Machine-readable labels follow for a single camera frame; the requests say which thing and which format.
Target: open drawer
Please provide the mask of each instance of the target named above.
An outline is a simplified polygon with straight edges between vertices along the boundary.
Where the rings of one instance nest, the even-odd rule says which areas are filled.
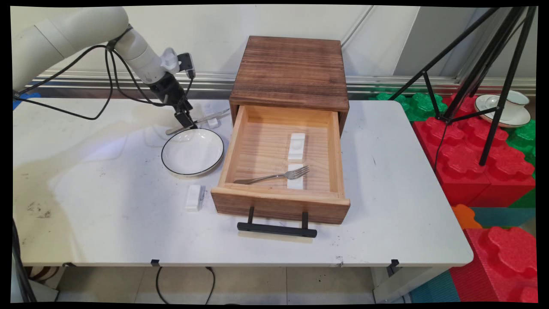
[[[305,133],[303,190],[288,189],[286,178],[250,185],[238,179],[288,171],[292,133]],[[240,106],[218,187],[211,190],[219,213],[341,224],[350,207],[345,198],[338,113],[283,107]]]

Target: wooden top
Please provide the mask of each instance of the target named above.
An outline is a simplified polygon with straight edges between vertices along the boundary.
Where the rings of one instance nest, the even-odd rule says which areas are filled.
[[[347,112],[341,43],[250,36],[229,100],[237,105]]]

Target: fork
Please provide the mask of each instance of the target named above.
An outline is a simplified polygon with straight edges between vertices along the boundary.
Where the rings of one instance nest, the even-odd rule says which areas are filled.
[[[302,168],[294,169],[294,170],[291,170],[291,171],[286,172],[284,174],[276,174],[276,175],[270,175],[270,176],[265,176],[265,177],[260,177],[260,178],[253,178],[253,179],[239,179],[239,180],[235,180],[234,183],[235,184],[249,185],[249,184],[254,183],[256,181],[260,181],[260,180],[264,180],[264,179],[268,179],[268,178],[277,178],[277,177],[286,177],[288,179],[297,179],[297,178],[307,174],[308,172],[309,172],[309,166],[306,165]]]

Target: red foam block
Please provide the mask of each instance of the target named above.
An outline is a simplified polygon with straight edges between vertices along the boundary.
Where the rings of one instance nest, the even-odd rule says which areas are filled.
[[[465,133],[466,144],[477,151],[482,152],[491,124],[480,117],[473,117],[466,120],[456,122],[458,127]],[[491,149],[507,146],[505,141],[509,137],[509,133],[501,128],[496,129],[496,134],[492,141]]]
[[[536,239],[521,228],[465,229],[473,261],[450,269],[461,301],[537,302]]]
[[[412,127],[434,167],[445,124],[431,117],[424,122],[414,122]],[[480,156],[465,144],[464,137],[465,133],[457,125],[449,125],[436,165],[435,175],[451,205],[471,202],[490,185],[484,175],[485,168],[478,165]]]
[[[442,102],[444,104],[450,106],[450,103],[452,103],[452,100],[455,97],[456,97],[456,94],[454,93],[450,97],[443,98]],[[475,101],[477,100],[477,97],[478,96],[473,96],[473,97],[466,96],[463,99],[463,103],[461,103],[461,106],[457,110],[456,115],[454,117],[457,118],[457,117],[469,115],[469,114],[472,114],[472,113],[476,112],[476,110],[475,110]]]
[[[520,150],[504,145],[490,150],[484,174],[490,186],[469,207],[509,207],[536,186],[535,167]]]

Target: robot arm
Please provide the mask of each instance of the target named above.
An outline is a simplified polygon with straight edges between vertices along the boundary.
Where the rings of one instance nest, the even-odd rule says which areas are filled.
[[[111,41],[114,49],[137,76],[164,103],[173,105],[184,128],[194,127],[173,74],[185,70],[194,78],[191,55],[176,55],[167,48],[159,57],[145,39],[128,24],[123,7],[83,8],[44,20],[12,39],[12,89],[21,91],[33,78],[81,49]]]

